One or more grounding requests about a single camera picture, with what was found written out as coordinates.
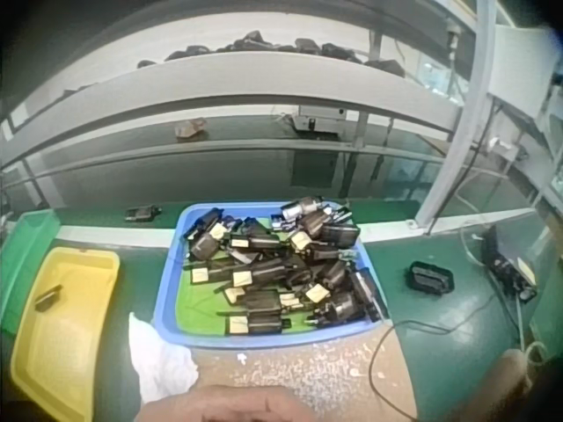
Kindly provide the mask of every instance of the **electrical cord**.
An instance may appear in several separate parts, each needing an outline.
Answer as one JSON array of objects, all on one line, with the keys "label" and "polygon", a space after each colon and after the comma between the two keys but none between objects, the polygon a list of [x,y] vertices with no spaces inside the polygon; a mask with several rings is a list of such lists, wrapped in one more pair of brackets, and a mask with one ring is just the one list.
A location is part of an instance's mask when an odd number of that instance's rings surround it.
[{"label": "electrical cord", "polygon": [[451,187],[450,191],[446,195],[446,198],[444,199],[440,208],[438,208],[438,211],[436,212],[434,220],[432,221],[432,223],[430,224],[430,227],[428,228],[427,235],[430,236],[430,234],[432,233],[432,229],[434,228],[436,222],[440,218],[440,215],[442,215],[443,210],[446,208],[446,206],[450,202],[451,198],[456,194],[457,189],[464,183],[465,178],[467,178],[467,175],[472,170],[472,167],[475,164],[475,161],[477,160],[477,156],[479,155],[479,151],[481,150],[481,147],[483,146],[483,143],[485,142],[486,134],[488,133],[489,128],[491,127],[491,122],[493,121],[493,117],[496,114],[498,114],[499,111],[502,109],[502,105],[499,105],[497,107],[496,111],[495,111],[494,110],[495,104],[496,104],[496,101],[495,101],[495,99],[493,99],[493,103],[491,104],[491,111],[489,113],[488,118],[486,119],[485,128],[483,129],[483,133],[481,134],[481,138],[479,139],[479,142],[477,144],[477,148],[475,149],[475,154],[473,154],[472,160],[469,162],[469,164],[465,168],[465,171],[462,174],[461,178],[459,178],[459,180],[456,182],[456,184],[454,184]]},{"label": "electrical cord", "polygon": [[478,308],[474,309],[462,322],[454,325],[451,328],[444,328],[444,327],[440,327],[438,325],[432,325],[432,324],[427,324],[427,323],[423,323],[421,321],[416,321],[414,319],[406,319],[404,321],[399,321],[398,323],[392,325],[385,333],[384,335],[381,337],[381,339],[379,340],[379,343],[377,343],[376,349],[374,350],[373,354],[371,355],[371,360],[369,361],[369,368],[368,368],[368,379],[369,379],[369,386],[371,387],[371,390],[374,392],[374,394],[376,394],[378,397],[380,397],[384,402],[386,402],[394,411],[396,411],[397,413],[400,413],[401,415],[403,415],[406,418],[409,418],[411,420],[418,420],[416,417],[410,415],[409,413],[407,413],[406,411],[403,411],[402,409],[400,409],[396,404],[394,404],[390,399],[388,399],[387,397],[385,397],[381,391],[379,391],[377,389],[376,384],[374,383],[374,379],[373,379],[373,367],[374,364],[376,362],[376,357],[377,354],[379,353],[379,351],[381,350],[381,347],[385,341],[385,339],[391,334],[392,331],[396,330],[397,327],[402,326],[402,325],[417,325],[419,327],[422,328],[427,328],[427,329],[431,329],[431,330],[435,330],[435,331],[423,331],[426,332],[427,334],[433,334],[436,336],[445,336],[448,334],[451,334],[452,332],[456,331],[458,328],[460,328],[462,325],[466,324],[470,319],[472,319],[478,312],[480,312],[481,310],[485,309],[494,299],[495,294],[490,295],[489,298],[486,300],[486,302],[479,306]]}]

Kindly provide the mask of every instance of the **small brown object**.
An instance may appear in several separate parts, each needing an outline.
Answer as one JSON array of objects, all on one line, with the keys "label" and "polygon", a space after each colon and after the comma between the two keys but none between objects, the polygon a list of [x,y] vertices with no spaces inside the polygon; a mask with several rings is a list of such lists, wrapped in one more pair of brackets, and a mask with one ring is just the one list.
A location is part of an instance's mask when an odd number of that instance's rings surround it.
[{"label": "small brown object", "polygon": [[198,119],[191,119],[186,121],[185,123],[176,126],[175,132],[177,138],[191,138],[195,134],[200,133],[202,130],[205,129],[207,125],[207,121],[202,117]]}]

